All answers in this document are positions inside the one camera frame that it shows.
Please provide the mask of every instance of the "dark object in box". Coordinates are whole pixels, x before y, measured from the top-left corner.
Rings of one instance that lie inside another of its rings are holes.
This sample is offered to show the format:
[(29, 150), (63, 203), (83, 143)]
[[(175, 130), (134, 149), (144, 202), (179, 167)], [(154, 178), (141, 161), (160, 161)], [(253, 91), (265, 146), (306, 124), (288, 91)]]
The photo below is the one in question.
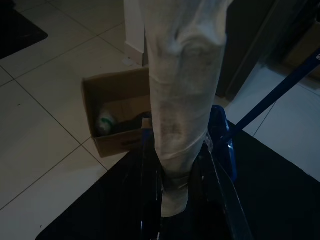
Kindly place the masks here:
[(82, 96), (90, 133), (100, 157), (141, 146), (141, 129), (99, 136), (95, 126), (102, 105), (107, 106), (119, 123), (151, 111), (148, 68), (85, 78), (82, 82)]
[(112, 126), (110, 135), (128, 132), (136, 129), (141, 129), (142, 120), (151, 119), (151, 118), (152, 116), (150, 111), (140, 113), (134, 119), (131, 119), (129, 121), (119, 122), (118, 124), (115, 124), (114, 126)]

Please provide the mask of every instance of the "open cardboard box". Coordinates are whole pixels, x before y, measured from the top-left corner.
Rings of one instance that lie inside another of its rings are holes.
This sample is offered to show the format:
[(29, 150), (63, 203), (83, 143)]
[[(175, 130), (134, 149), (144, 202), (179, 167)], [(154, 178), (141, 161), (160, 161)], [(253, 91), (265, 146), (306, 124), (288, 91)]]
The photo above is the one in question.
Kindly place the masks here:
[(151, 111), (148, 68), (85, 78), (82, 96), (90, 133), (100, 157), (127, 152), (141, 145), (141, 129), (99, 136), (96, 120), (103, 104), (119, 123)]

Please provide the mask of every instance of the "cardboard box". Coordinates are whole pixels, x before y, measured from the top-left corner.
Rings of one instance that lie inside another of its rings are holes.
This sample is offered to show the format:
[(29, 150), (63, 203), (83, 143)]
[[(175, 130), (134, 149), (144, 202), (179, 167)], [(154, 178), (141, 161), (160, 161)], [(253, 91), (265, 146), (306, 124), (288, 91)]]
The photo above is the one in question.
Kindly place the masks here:
[(148, 68), (85, 78), (82, 96), (90, 133), (100, 157), (127, 152), (141, 145), (141, 129), (99, 136), (95, 125), (103, 104), (118, 122), (151, 111)]
[[(315, 22), (293, 50), (286, 56), (283, 64), (289, 68), (295, 69), (318, 48), (320, 48), (320, 23)], [(316, 68), (310, 74), (310, 77), (320, 79), (320, 67)]]

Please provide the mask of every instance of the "black rubber mat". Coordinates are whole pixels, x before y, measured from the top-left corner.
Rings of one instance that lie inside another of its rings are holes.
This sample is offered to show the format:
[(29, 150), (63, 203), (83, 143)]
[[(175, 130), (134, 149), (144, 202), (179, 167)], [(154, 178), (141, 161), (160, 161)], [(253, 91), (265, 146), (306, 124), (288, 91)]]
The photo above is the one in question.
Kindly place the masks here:
[(0, 31), (0, 59), (48, 37), (39, 27), (10, 7), (0, 9)]
[[(243, 131), (233, 145), (238, 169), (235, 187), (254, 239), (320, 239), (320, 183)], [(110, 236), (115, 227), (112, 216), (117, 214), (122, 181), (137, 157), (135, 151), (127, 154), (36, 239), (117, 239)], [(174, 231), (173, 239), (196, 239), (189, 212), (187, 207), (171, 221), (167, 236)]]

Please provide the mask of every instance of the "white wall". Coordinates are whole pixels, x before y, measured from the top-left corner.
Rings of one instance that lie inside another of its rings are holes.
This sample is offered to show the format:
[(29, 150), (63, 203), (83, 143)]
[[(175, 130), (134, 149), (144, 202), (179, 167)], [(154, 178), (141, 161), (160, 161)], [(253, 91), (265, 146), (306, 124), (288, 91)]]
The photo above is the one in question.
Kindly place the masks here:
[(145, 26), (139, 0), (124, 0), (125, 42), (144, 53)]

